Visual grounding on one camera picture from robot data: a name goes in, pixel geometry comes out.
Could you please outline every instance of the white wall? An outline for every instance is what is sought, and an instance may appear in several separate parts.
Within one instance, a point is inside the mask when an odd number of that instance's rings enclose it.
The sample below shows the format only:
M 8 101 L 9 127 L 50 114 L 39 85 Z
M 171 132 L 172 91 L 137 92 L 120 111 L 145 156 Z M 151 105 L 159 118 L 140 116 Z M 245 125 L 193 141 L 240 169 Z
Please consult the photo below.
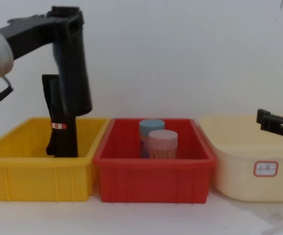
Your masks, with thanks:
M 80 6 L 92 117 L 283 113 L 280 3 L 0 0 L 0 27 L 54 4 Z M 0 135 L 26 118 L 48 115 L 41 74 L 57 71 L 51 49 L 15 61 L 8 76 L 15 91 L 0 104 Z

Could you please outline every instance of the yellow plastic bin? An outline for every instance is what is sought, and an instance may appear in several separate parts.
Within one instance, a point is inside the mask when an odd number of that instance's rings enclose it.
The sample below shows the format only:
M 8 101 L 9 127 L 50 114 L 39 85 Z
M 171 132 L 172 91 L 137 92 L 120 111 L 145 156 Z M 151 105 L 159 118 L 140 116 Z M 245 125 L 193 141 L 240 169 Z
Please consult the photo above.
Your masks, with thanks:
M 86 201 L 96 172 L 93 155 L 109 119 L 77 119 L 78 158 L 54 158 L 45 148 L 49 118 L 32 118 L 0 138 L 0 201 Z
M 217 156 L 215 187 L 242 201 L 283 202 L 283 137 L 256 116 L 209 116 L 199 127 Z

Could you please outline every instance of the plastic bin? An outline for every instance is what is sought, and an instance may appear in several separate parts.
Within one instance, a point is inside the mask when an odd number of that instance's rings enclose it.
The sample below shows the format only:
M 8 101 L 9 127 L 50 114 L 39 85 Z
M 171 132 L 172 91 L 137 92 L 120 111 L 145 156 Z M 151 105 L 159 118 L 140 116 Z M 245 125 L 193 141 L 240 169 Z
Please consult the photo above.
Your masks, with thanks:
M 256 116 L 209 116 L 199 126 L 217 155 L 215 187 L 242 201 L 283 202 L 283 137 Z
M 32 118 L 0 138 L 0 201 L 86 201 L 92 192 L 92 157 L 108 119 L 77 119 L 78 158 L 45 152 L 49 118 Z
M 142 159 L 139 121 L 113 119 L 94 157 L 103 202 L 205 203 L 215 158 L 191 119 L 163 119 L 178 132 L 177 159 Z

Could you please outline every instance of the red plastic bin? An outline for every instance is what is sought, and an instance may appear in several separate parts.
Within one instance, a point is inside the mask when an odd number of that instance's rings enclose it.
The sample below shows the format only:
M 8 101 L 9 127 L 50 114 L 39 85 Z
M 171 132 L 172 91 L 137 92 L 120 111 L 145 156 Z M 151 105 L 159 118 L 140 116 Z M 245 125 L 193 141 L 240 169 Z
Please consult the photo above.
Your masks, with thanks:
M 103 202 L 205 203 L 215 156 L 192 119 L 162 119 L 178 132 L 177 159 L 142 159 L 139 122 L 111 120 L 96 151 Z

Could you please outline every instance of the white table surface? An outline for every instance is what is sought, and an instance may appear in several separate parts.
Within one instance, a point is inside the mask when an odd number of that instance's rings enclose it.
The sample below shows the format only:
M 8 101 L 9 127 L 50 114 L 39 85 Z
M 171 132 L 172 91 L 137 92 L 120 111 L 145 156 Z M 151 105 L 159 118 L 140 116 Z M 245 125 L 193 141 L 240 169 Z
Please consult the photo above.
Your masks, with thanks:
M 283 235 L 283 203 L 212 189 L 206 204 L 0 202 L 0 235 Z

